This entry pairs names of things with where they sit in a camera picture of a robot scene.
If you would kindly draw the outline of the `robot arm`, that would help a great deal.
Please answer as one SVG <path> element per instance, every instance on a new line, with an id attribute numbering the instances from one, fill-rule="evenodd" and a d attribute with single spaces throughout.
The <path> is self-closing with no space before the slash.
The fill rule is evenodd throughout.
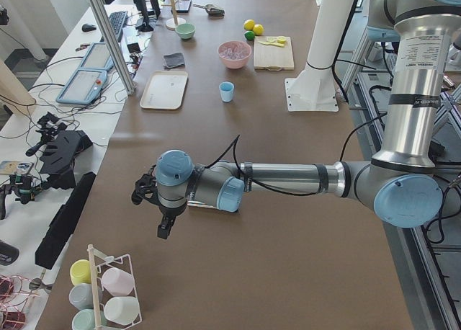
<path id="1" fill-rule="evenodd" d="M 154 170 L 153 202 L 163 215 L 158 237 L 169 236 L 189 201 L 234 212 L 254 186 L 355 199 L 400 228 L 438 216 L 446 196 L 433 178 L 429 145 L 449 46 L 460 28 L 460 0 L 371 0 L 368 28 L 372 35 L 394 32 L 399 41 L 384 138 L 369 161 L 203 166 L 183 151 L 167 151 Z"/>

